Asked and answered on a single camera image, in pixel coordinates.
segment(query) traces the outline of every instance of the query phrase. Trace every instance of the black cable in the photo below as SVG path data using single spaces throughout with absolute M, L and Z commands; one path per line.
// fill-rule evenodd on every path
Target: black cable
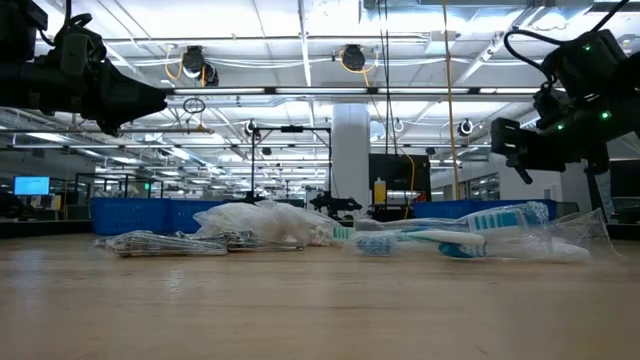
M 40 30 L 40 37 L 42 38 L 42 41 L 44 41 L 47 45 L 49 45 L 51 47 L 56 46 L 56 44 L 53 41 L 49 40 L 47 35 L 42 30 Z
M 607 21 L 609 21 L 613 17 L 613 15 L 615 15 L 618 11 L 620 11 L 620 9 L 622 9 L 622 7 L 625 6 L 628 2 L 629 0 L 622 0 L 619 3 L 617 3 L 616 6 L 614 6 L 609 11 L 609 13 L 607 13 L 607 15 L 605 15 L 605 17 L 603 17 L 602 20 L 600 20 L 600 22 L 593 27 L 593 29 L 591 29 L 591 31 L 594 32 L 594 31 L 600 30 L 600 28 L 602 28 L 604 24 L 606 24 Z
M 64 5 L 64 23 L 69 24 L 71 20 L 71 0 L 66 0 Z
M 515 51 L 515 49 L 511 46 L 511 43 L 509 43 L 509 37 L 513 36 L 513 35 L 524 35 L 524 36 L 532 37 L 534 39 L 538 39 L 538 40 L 547 42 L 549 44 L 558 45 L 558 46 L 561 46 L 562 44 L 564 44 L 565 41 L 557 40 L 557 39 L 550 38 L 550 37 L 544 36 L 544 35 L 540 35 L 540 34 L 534 33 L 533 31 L 520 30 L 520 29 L 511 30 L 511 31 L 507 32 L 504 35 L 504 47 L 507 49 L 507 51 L 514 58 L 516 58 L 518 60 L 521 60 L 521 61 L 533 66 L 534 68 L 538 69 L 541 73 L 544 74 L 544 76 L 547 78 L 547 81 L 549 83 L 554 83 L 556 81 L 556 79 L 555 79 L 555 76 L 553 74 L 547 74 L 542 69 L 542 66 L 540 64 L 538 64 L 537 62 L 535 62 L 535 61 L 529 59 L 528 57 L 526 57 L 524 55 L 521 55 L 520 53 Z

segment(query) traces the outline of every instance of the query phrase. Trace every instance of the plastic wrap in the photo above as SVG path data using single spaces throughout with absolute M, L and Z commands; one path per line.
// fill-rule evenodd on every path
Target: plastic wrap
M 289 236 L 310 246 L 336 245 L 333 241 L 333 228 L 341 227 L 337 221 L 319 212 L 289 204 L 272 205 L 278 222 Z
M 220 232 L 251 232 L 255 239 L 271 245 L 328 246 L 334 243 L 333 228 L 340 227 L 320 213 L 274 201 L 256 205 L 225 204 L 194 215 L 201 228 L 198 235 Z
M 397 256 L 423 250 L 452 258 L 553 262 L 616 257 L 600 211 L 550 224 L 546 207 L 538 205 L 542 204 L 495 208 L 457 220 L 359 221 L 346 251 Z
M 224 232 L 251 232 L 255 238 L 284 242 L 287 233 L 271 209 L 244 203 L 230 203 L 196 213 L 200 229 L 196 235 L 211 236 Z
M 132 231 L 126 234 L 98 239 L 94 246 L 110 250 L 122 257 L 159 255 L 226 255 L 227 243 L 239 237 L 220 234 L 215 237 L 156 235 L 148 231 Z

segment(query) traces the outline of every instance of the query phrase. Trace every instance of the metal frame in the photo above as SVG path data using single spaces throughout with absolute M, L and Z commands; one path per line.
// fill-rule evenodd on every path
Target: metal frame
M 267 131 L 267 133 L 264 135 L 264 137 L 262 137 L 260 139 L 260 142 L 256 143 L 256 133 L 264 130 Z M 331 133 L 331 128 L 327 128 L 327 127 L 304 127 L 304 126 L 294 126 L 294 125 L 290 125 L 290 126 L 280 126 L 280 127 L 273 127 L 273 126 L 257 126 L 253 129 L 253 131 L 251 132 L 251 190 L 249 191 L 249 195 L 251 199 L 255 199 L 255 173 L 256 173 L 256 148 L 258 147 L 258 145 L 260 145 L 273 131 L 281 131 L 281 132 L 288 132 L 288 133 L 300 133 L 300 132 L 304 132 L 304 131 L 311 131 L 314 135 L 317 136 L 318 139 L 320 139 L 323 143 L 324 146 L 326 146 L 329 149 L 329 156 L 328 156 L 328 161 L 329 161 L 329 165 L 328 165 L 328 170 L 327 170 L 327 178 L 329 179 L 329 186 L 328 186 L 328 193 L 329 195 L 331 195 L 331 170 L 332 170 L 332 133 Z M 322 140 L 322 138 L 320 136 L 318 136 L 317 131 L 326 131 L 327 134 L 329 134 L 329 143 L 325 142 L 324 140 Z M 287 147 L 295 147 L 295 144 L 290 144 Z

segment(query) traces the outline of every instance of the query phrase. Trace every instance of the pole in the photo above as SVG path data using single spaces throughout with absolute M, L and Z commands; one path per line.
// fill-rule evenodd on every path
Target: pole
M 331 129 L 327 129 L 327 133 L 329 133 L 329 197 L 331 197 L 331 178 L 333 177 L 331 174 L 331 171 L 333 171 L 332 169 L 332 160 L 333 160 L 333 143 L 332 143 L 332 139 L 333 139 L 333 133 L 331 132 Z
M 124 176 L 124 197 L 129 196 L 129 175 Z
M 255 172 L 256 172 L 256 129 L 251 131 L 251 201 L 255 199 L 253 190 L 255 185 Z

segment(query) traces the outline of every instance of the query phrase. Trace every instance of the desk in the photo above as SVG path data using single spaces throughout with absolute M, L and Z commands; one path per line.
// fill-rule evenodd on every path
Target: desk
M 6 359 L 633 359 L 640 243 L 610 265 L 337 249 L 120 259 L 0 241 Z

